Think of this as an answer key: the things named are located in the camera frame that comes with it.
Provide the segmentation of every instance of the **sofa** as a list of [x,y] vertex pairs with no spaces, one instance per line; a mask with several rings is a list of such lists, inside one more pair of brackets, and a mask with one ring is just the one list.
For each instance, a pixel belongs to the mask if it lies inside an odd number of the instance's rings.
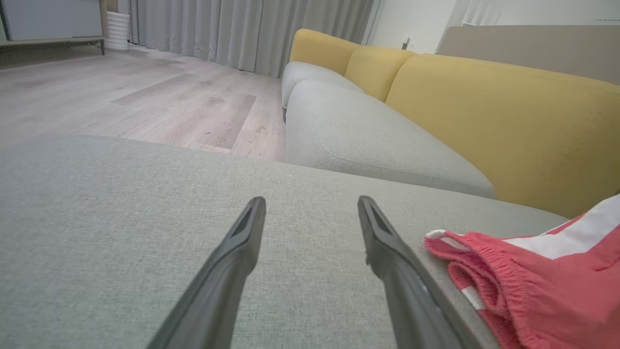
[[575,217],[620,189],[620,87],[297,31],[286,162]]
[[0,347],[144,348],[254,196],[267,215],[232,347],[394,347],[383,284],[365,263],[360,195],[411,246],[477,348],[498,344],[424,234],[516,237],[566,222],[307,166],[115,137],[40,140],[0,153]]

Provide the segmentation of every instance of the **white wall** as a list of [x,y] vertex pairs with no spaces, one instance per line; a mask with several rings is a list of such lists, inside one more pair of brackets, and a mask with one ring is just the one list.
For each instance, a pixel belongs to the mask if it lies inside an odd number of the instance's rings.
[[[469,15],[467,10],[469,8],[472,9],[478,9],[479,10],[472,10],[470,9]],[[439,46],[441,45],[441,42],[443,41],[443,37],[446,35],[446,32],[448,31],[448,28],[450,27],[460,27],[464,21],[466,21],[465,16],[468,15],[468,17],[470,16],[474,16],[476,14],[476,12],[480,11],[481,17],[478,17],[476,22],[492,22],[492,20],[490,20],[489,18],[497,18],[497,8],[495,5],[495,0],[456,0],[456,4],[454,5],[454,8],[452,9],[452,13],[450,14],[450,17],[448,18],[448,23],[446,24],[446,26],[443,28],[443,33],[441,35],[441,39],[438,42],[437,48],[439,48]],[[482,15],[483,13],[488,12],[488,16],[487,17],[485,15]]]
[[401,48],[402,36],[413,34],[409,50],[434,53],[455,3],[456,0],[383,0],[368,44]]
[[497,25],[618,25],[620,0],[497,0]]

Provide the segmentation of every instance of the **sofa seat cushion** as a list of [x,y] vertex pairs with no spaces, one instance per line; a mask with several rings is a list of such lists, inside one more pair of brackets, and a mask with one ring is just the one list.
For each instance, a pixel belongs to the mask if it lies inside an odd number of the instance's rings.
[[303,81],[286,115],[287,163],[495,196],[474,165],[373,97]]
[[333,70],[309,63],[289,62],[284,68],[284,74],[282,75],[282,106],[284,108],[288,105],[288,98],[295,85],[304,80],[322,81],[364,93],[356,84]]
[[395,347],[364,263],[369,195],[467,320],[498,348],[423,236],[530,235],[566,220],[483,197],[113,137],[0,153],[0,347],[144,348],[245,204],[263,196],[258,263],[233,348]]

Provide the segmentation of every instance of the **yellow sofa back cushion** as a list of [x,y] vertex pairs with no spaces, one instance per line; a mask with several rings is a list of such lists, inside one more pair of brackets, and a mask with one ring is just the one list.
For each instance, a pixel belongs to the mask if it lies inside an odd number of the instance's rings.
[[344,75],[351,54],[361,45],[310,29],[295,33],[289,61],[300,61]]
[[618,86],[415,55],[386,104],[478,167],[500,200],[573,217],[620,189]]
[[396,73],[413,55],[396,48],[360,46],[351,54],[345,77],[366,94],[385,102]]

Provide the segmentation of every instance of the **laminate flooring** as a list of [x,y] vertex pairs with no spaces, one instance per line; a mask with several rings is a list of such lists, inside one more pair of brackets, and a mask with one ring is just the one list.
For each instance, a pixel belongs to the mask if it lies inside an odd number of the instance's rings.
[[281,81],[131,45],[0,66],[0,149],[70,134],[283,161]]

